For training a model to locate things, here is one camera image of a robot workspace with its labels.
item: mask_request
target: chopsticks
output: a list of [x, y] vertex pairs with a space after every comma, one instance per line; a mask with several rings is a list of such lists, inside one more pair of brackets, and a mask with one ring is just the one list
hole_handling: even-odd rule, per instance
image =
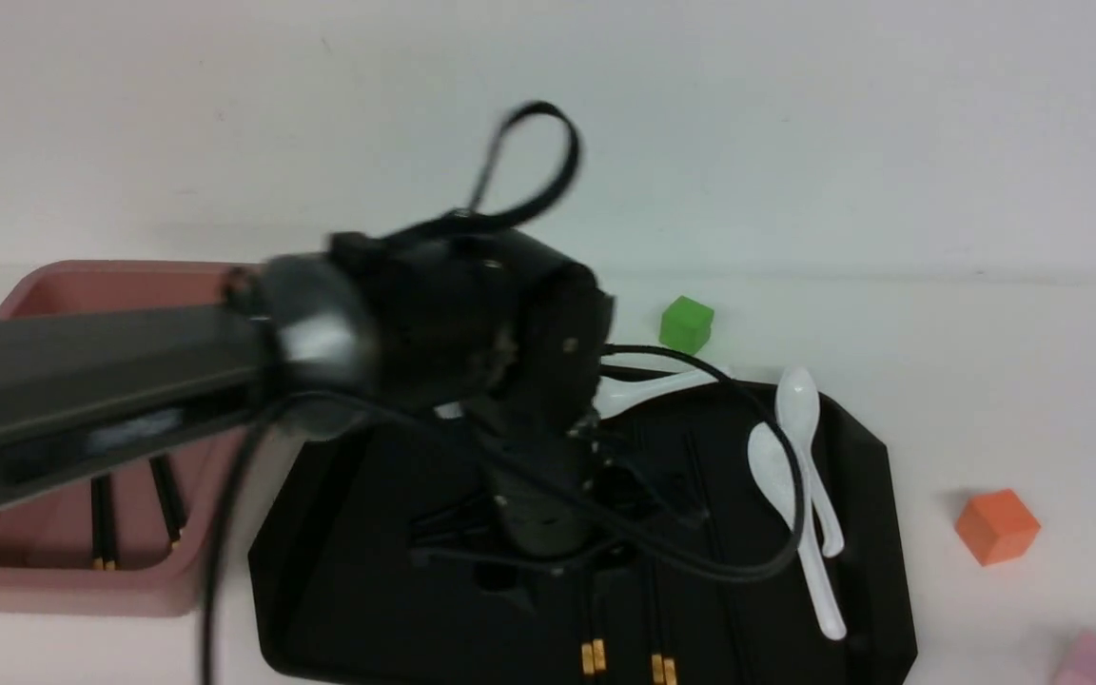
[[[718, 532], [717, 522], [713, 522], [712, 501], [709, 498], [709, 484], [705, 481], [704, 469], [700, 466], [700, 448], [696, 446], [696, 434], [688, 430], [683, 434], [683, 449], [688, 455], [688, 467], [692, 471], [692, 481], [696, 483], [696, 489], [700, 491], [700, 503], [709, 512], [708, 520], [704, 524], [705, 543], [709, 546], [709, 559], [718, 562], [726, 562], [726, 550], [721, 544], [721, 533]], [[743, 627], [739, 620], [739, 608], [734, 607], [733, 593], [730, 586], [721, 584], [722, 610], [726, 613], [726, 629], [730, 632], [731, 646], [734, 647], [735, 667], [739, 670], [739, 682], [749, 685], [750, 677], [746, 650], [743, 647]]]
[[107, 476], [91, 479], [91, 568], [117, 571], [117, 522]]
[[180, 499], [180, 486], [171, 472], [169, 456], [160, 455], [151, 458], [151, 478], [155, 480], [155, 492], [160, 498], [160, 509], [163, 510], [163, 524], [169, 533], [171, 549], [174, 550], [180, 546], [187, 515], [184, 511], [184, 500]]
[[600, 595], [595, 592], [595, 576], [587, 573], [581, 582], [580, 590], [581, 628], [582, 628], [582, 675], [584, 680], [606, 682], [604, 674], [608, 672], [608, 649], [603, 641], [603, 607]]
[[[644, 452], [646, 437], [640, 423], [631, 424], [631, 443], [638, 452]], [[677, 674], [674, 669], [674, 641], [671, 638], [670, 616], [662, 606], [662, 587], [658, 578], [658, 564], [651, 557], [642, 562], [643, 606], [649, 625], [646, 635], [649, 638], [649, 667], [653, 685], [675, 685]]]
[[[171, 460], [167, 455], [152, 457], [151, 478], [163, 511], [171, 549], [180, 544], [187, 515], [184, 500], [180, 498], [180, 487], [171, 471]], [[121, 559], [117, 556], [117, 521], [113, 506], [112, 481], [110, 476], [91, 479], [91, 568], [96, 571], [117, 571]]]

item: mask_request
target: pink tray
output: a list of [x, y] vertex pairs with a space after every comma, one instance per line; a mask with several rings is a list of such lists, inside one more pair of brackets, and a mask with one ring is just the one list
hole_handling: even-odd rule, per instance
[[[19, 282], [0, 318], [213, 302], [231, 264], [58, 262]], [[194, 607], [210, 510], [240, 431], [171, 452], [187, 522], [170, 549], [147, 460], [112, 473], [118, 571], [91, 569], [88, 481], [0, 513], [0, 610], [179, 616]]]

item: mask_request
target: black tray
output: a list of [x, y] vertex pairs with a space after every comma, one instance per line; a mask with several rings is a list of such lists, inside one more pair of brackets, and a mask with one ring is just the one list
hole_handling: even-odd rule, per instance
[[[773, 407], [773, 386], [747, 386]], [[787, 537], [746, 470], [753, 423], [730, 391], [705, 386], [652, 400], [609, 426], [639, 433], [649, 458], [683, 472], [684, 435], [690, 433], [727, 560], [750, 563], [775, 553]], [[770, 581], [739, 586], [659, 566], [683, 685], [904, 682], [916, 660], [916, 631], [887, 448], [823, 398], [813, 455], [847, 538], [844, 553], [827, 562], [847, 640], [827, 641], [819, 632], [797, 563]], [[639, 573], [615, 582], [603, 604], [608, 672], [596, 680], [582, 675], [582, 594], [570, 573], [544, 582], [540, 610], [532, 616], [476, 593], [461, 564], [409, 563], [409, 521], [479, 486], [473, 465], [398, 429], [308, 445], [249, 555], [256, 628], [271, 666], [349, 684], [651, 684]], [[709, 550], [703, 532], [670, 522], [657, 528], [695, 551]]]

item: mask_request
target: white table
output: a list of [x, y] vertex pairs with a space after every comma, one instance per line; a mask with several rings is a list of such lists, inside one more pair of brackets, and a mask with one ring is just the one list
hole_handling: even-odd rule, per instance
[[[0, 269], [0, 299], [25, 271]], [[614, 340], [652, 342], [661, 308], [690, 295], [718, 310], [705, 358], [757, 380], [809, 365], [890, 447], [921, 649], [909, 684], [1041, 684], [1075, 632], [1096, 629], [1096, 289], [603, 275]], [[278, 463], [249, 481], [230, 549], [218, 644], [230, 684], [292, 682], [256, 650], [243, 560]], [[1043, 530], [1024, 559], [983, 569], [954, 520], [967, 494], [1000, 487]], [[0, 616], [0, 682], [192, 682], [195, 625]]]

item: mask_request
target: white plastic spoon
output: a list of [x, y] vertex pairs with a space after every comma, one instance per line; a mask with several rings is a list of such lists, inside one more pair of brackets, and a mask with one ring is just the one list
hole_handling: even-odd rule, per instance
[[[792, 478], [789, 473], [789, 457], [784, 454], [779, 439], [775, 438], [773, 430], [767, 424], [758, 424], [746, 439], [746, 464], [752, 468], [752, 476], [761, 492], [773, 504], [773, 507], [786, 525], [792, 528], [795, 502], [792, 502]], [[809, 490], [806, 484], [803, 491]], [[826, 578], [823, 557], [819, 556], [819, 541], [814, 538], [813, 516], [810, 504], [806, 503], [806, 520], [801, 530], [801, 545], [797, 556], [801, 559], [801, 572], [806, 576], [806, 587], [810, 590], [810, 602], [814, 604], [814, 618], [819, 620], [819, 629], [827, 640], [843, 640], [847, 635], [844, 616], [840, 614], [840, 605], [835, 602], [832, 582]]]
[[823, 556], [834, 557], [844, 551], [844, 529], [835, 515], [831, 495], [826, 493], [819, 469], [814, 467], [811, 445], [814, 432], [819, 430], [819, 389], [814, 378], [803, 367], [786, 369], [777, 386], [777, 421], [784, 434], [797, 448], [797, 456], [803, 460], [810, 481], [810, 494], [814, 502], [814, 515], [819, 518], [819, 529], [823, 533]]
[[[730, 369], [727, 367], [718, 369], [730, 376]], [[662, 395], [677, 393], [681, 390], [708, 386], [717, 381], [717, 378], [699, 369], [635, 383], [603, 377], [600, 380], [600, 389], [595, 391], [595, 409], [600, 412], [600, 418], [612, 418], [623, 414], [637, 404], [661, 398]]]

